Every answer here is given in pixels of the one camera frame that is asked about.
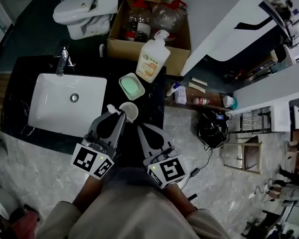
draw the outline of soap dish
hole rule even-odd
[[[121,83],[121,80],[125,77],[130,77],[132,78],[133,80],[135,80],[136,84],[138,85],[138,90],[136,92],[134,92],[133,94],[130,94],[126,91],[126,89],[123,87],[122,83]],[[145,94],[145,89],[143,87],[143,85],[141,84],[140,80],[137,78],[136,74],[135,73],[129,73],[123,77],[121,77],[119,79],[119,84],[122,88],[122,90],[124,91],[125,95],[128,97],[129,100],[133,101],[139,97],[141,97],[142,95]]]

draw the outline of faucet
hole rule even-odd
[[[74,68],[75,63],[72,63],[69,54],[69,43],[66,39],[62,39],[56,49],[55,58],[60,58],[55,74],[62,76],[66,65],[70,68]]]

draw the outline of shoe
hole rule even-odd
[[[34,208],[30,207],[29,205],[24,205],[23,208],[25,211],[33,211],[36,214],[38,214],[38,216],[39,216],[39,212],[37,210],[35,210]]]
[[[264,194],[267,194],[269,192],[268,184],[264,185]]]
[[[281,171],[282,171],[282,168],[281,168],[281,166],[279,165],[276,173],[281,173]]]

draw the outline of green soap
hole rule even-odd
[[[137,90],[139,90],[138,83],[132,77],[129,76],[122,78],[121,84],[123,88],[126,90],[126,92],[129,94],[134,94]]]

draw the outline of gray shirt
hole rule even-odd
[[[159,191],[145,186],[106,189],[85,213],[58,203],[36,239],[229,239],[208,210],[186,217]]]

